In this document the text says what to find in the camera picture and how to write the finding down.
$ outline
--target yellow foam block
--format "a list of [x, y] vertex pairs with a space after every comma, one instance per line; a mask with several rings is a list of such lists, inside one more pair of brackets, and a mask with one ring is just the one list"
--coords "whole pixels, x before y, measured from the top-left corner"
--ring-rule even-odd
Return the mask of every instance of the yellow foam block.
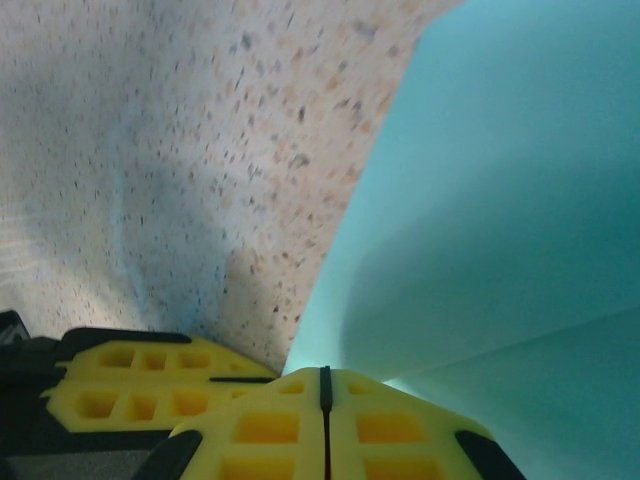
[[[341, 370], [331, 371], [333, 480], [481, 480], [454, 433], [476, 422]], [[320, 370], [303, 369], [178, 425], [203, 439], [182, 480], [324, 480]]]
[[202, 338], [189, 344], [110, 341], [58, 365], [67, 369], [64, 379], [42, 397], [48, 398], [47, 410], [75, 433], [171, 430], [262, 386], [243, 379], [276, 378]]
[[111, 341], [78, 353], [65, 379], [173, 381], [276, 375], [228, 348], [200, 337], [191, 343]]

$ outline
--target square hole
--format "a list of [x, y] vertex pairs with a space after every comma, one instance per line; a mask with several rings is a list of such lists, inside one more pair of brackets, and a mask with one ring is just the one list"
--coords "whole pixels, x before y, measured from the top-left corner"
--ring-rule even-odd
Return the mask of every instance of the square hole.
[[299, 419], [295, 413], [248, 413], [240, 419], [238, 443], [296, 443]]
[[167, 363], [166, 352], [145, 352], [140, 362], [140, 370], [164, 370]]
[[175, 390], [172, 392], [172, 400], [171, 413], [180, 417], [200, 415], [209, 405], [209, 397], [194, 390]]
[[418, 420], [405, 413], [360, 414], [356, 424], [361, 443], [413, 443], [426, 440]]
[[129, 399], [125, 419], [130, 422], [153, 420], [158, 398], [155, 395], [134, 394]]
[[82, 392], [76, 398], [76, 412], [82, 418], [109, 418], [117, 398], [116, 392]]
[[442, 480], [435, 460], [425, 458], [365, 459], [367, 480]]
[[98, 359], [98, 363], [103, 367], [129, 368], [133, 362], [136, 349], [133, 347], [111, 347]]
[[222, 460], [222, 480], [293, 480], [292, 458], [238, 457]]
[[295, 395], [298, 393], [302, 393], [304, 392], [304, 383], [302, 382], [293, 382], [290, 383], [289, 385], [285, 385], [284, 387], [282, 387], [280, 390], [278, 390], [280, 393], [284, 393], [287, 395]]
[[370, 395], [373, 393], [373, 391], [367, 387], [363, 387], [358, 383], [350, 383], [349, 393], [351, 395]]
[[178, 354], [180, 368], [207, 368], [211, 361], [207, 352], [183, 350]]

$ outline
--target gray surface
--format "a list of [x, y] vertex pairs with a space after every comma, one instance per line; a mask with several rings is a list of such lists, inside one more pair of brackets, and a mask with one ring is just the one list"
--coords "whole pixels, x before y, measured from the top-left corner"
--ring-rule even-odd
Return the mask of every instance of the gray surface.
[[16, 480], [129, 480], [149, 456], [145, 450], [11, 457]]

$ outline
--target speckled wall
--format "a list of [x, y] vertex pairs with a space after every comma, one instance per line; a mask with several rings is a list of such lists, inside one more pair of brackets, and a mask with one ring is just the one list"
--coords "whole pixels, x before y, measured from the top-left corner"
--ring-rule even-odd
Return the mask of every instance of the speckled wall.
[[453, 0], [0, 5], [0, 308], [275, 369], [422, 28]]

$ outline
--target black slot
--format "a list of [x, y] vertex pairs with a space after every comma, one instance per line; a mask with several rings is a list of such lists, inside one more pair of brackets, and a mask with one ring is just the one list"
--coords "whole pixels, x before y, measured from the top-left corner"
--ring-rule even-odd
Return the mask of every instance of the black slot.
[[210, 382], [215, 383], [270, 383], [275, 378], [270, 377], [211, 377]]
[[331, 424], [330, 414], [333, 407], [333, 387], [331, 385], [331, 368], [320, 369], [320, 409], [324, 424], [324, 479], [331, 480]]
[[525, 480], [518, 467], [493, 440], [467, 430], [456, 432], [456, 440], [482, 480]]

